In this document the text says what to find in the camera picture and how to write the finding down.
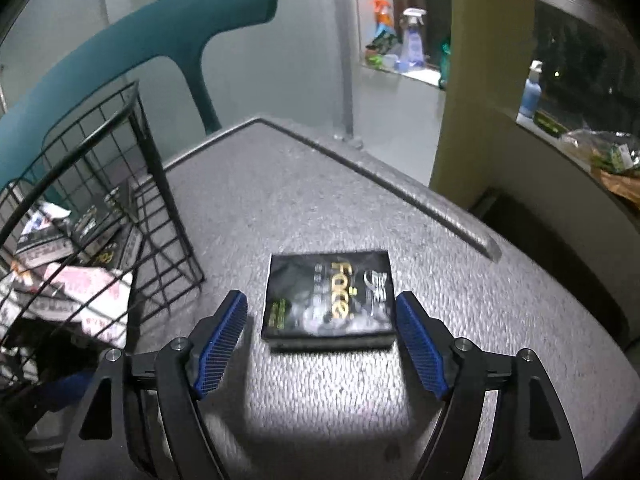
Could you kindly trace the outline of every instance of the metal screw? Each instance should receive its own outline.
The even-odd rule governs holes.
[[[171,348],[173,350],[182,350],[187,346],[189,340],[185,337],[177,337],[173,341],[171,341]]]
[[[520,350],[520,357],[530,363],[536,360],[536,353],[528,348],[523,348]]]
[[[473,348],[474,344],[466,337],[459,337],[456,339],[456,348],[463,352],[468,352]]]
[[[112,363],[120,359],[121,356],[122,356],[122,352],[117,348],[112,348],[111,350],[107,350],[107,353],[104,355],[105,359],[107,359],[107,361],[111,361]]]

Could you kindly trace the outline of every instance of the black box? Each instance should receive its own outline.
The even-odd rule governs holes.
[[[132,192],[128,181],[114,187],[105,196],[94,196],[92,204],[78,219],[73,229],[76,243],[81,247],[95,236],[94,240],[78,254],[78,260],[87,264],[127,224],[123,208],[130,209]]]
[[[134,225],[126,224],[96,255],[92,266],[109,270],[119,269],[124,272],[138,259],[141,244],[142,232]]]
[[[262,338],[278,349],[388,348],[393,306],[386,251],[274,254]]]

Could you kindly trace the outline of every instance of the blue gripper pad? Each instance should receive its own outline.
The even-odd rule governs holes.
[[[201,319],[191,332],[193,348],[186,371],[198,400],[220,384],[246,324],[246,311],[246,296],[239,290],[230,290],[216,313]]]
[[[411,291],[396,297],[396,330],[425,390],[443,399],[458,374],[453,360],[453,336],[443,322],[429,317]]]

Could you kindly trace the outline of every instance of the yellow wall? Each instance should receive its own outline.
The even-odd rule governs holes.
[[[452,0],[451,72],[430,187],[463,208],[492,182],[533,52],[534,0]]]

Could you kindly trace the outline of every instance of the window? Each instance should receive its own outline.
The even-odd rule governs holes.
[[[636,47],[605,2],[536,0],[534,38],[539,111],[569,130],[640,135]]]

